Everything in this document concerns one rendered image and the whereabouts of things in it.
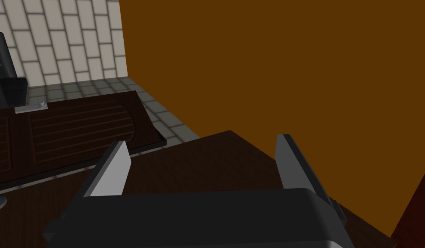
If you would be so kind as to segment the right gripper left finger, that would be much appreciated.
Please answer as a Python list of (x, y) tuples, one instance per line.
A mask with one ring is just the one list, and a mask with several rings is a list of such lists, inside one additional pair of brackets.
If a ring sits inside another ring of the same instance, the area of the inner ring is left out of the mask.
[(86, 181), (83, 197), (121, 195), (130, 167), (126, 142), (113, 142)]

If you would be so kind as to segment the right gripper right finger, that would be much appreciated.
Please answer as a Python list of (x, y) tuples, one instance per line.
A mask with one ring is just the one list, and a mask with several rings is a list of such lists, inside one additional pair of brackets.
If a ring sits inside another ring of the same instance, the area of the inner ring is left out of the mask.
[(333, 205), (323, 185), (305, 159), (300, 148), (289, 134), (277, 136), (275, 161), (283, 188), (305, 188)]

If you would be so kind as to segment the dark brown panelled cupboard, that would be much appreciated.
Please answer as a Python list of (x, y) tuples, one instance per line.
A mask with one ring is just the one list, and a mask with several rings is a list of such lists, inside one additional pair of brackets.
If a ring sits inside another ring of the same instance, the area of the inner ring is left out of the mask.
[(167, 144), (135, 91), (0, 109), (0, 190), (95, 165), (114, 141), (130, 154)]

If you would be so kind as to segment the dark brown door leaf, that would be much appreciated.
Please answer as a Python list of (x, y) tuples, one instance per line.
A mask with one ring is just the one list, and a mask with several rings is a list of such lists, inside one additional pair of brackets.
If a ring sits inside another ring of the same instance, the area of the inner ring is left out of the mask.
[(88, 197), (91, 172), (6, 194), (0, 248), (396, 248), (344, 207), (285, 189), (274, 159), (231, 131), (132, 158), (120, 196)]

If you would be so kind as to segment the black appliance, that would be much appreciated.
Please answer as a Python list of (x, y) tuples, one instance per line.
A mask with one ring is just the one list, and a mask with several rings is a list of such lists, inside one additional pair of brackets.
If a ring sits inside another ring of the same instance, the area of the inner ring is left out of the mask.
[(0, 84), (9, 107), (25, 106), (28, 81), (18, 77), (4, 33), (0, 32)]

